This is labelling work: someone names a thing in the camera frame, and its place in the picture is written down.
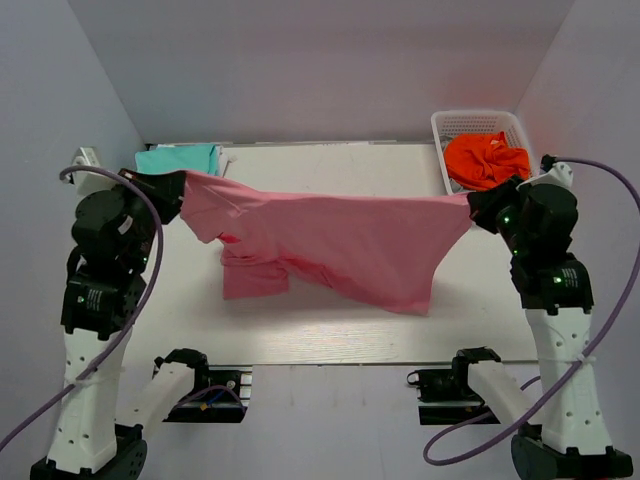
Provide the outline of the pink t-shirt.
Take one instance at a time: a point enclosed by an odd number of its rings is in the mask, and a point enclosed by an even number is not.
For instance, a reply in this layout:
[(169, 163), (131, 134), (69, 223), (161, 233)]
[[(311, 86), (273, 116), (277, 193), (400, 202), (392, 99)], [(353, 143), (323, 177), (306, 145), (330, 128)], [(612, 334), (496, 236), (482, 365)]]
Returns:
[(296, 276), (384, 310), (424, 315), (435, 272), (470, 229), (464, 195), (380, 198), (264, 192), (189, 171), (182, 220), (223, 245), (226, 300), (278, 295)]

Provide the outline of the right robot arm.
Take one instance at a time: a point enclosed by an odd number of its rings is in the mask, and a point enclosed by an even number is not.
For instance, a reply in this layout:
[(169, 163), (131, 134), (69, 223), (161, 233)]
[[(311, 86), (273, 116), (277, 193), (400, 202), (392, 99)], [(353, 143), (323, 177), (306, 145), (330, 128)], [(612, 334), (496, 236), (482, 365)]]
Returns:
[(624, 479), (634, 467), (614, 447), (600, 408), (590, 334), (594, 299), (586, 266), (569, 251), (578, 220), (564, 186), (510, 180), (468, 196), (476, 226), (500, 235), (511, 253), (511, 280), (531, 329), (542, 395), (532, 402), (489, 349), (461, 350), (451, 374), (461, 397), (479, 396), (505, 430), (522, 479)]

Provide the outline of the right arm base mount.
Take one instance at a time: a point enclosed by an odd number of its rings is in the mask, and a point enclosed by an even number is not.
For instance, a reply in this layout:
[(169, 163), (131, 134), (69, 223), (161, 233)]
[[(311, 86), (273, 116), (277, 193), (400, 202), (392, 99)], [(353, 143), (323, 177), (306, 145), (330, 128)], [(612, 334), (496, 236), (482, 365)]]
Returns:
[(451, 369), (414, 370), (406, 382), (417, 391), (422, 426), (451, 426), (476, 417), (478, 424), (499, 423), (480, 396), (455, 383)]

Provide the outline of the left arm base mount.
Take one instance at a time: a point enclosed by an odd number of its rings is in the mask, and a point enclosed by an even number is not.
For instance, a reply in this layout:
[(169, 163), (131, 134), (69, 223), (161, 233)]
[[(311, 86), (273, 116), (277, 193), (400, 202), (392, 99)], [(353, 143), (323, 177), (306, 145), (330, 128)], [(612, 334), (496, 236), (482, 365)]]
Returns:
[(240, 424), (247, 413), (253, 383), (252, 366), (212, 366), (166, 423)]

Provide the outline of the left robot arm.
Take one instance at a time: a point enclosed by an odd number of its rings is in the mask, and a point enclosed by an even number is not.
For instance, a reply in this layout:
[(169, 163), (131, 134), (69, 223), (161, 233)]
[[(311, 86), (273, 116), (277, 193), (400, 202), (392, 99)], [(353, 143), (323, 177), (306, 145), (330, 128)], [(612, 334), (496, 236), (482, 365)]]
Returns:
[(47, 455), (33, 479), (136, 479), (147, 440), (187, 397), (211, 387), (205, 354), (177, 349), (156, 362), (133, 405), (117, 409), (120, 374), (134, 321), (159, 271), (163, 226), (180, 212), (186, 174), (145, 175), (123, 169), (114, 185), (85, 196), (75, 210), (61, 325), (66, 366), (61, 410)]

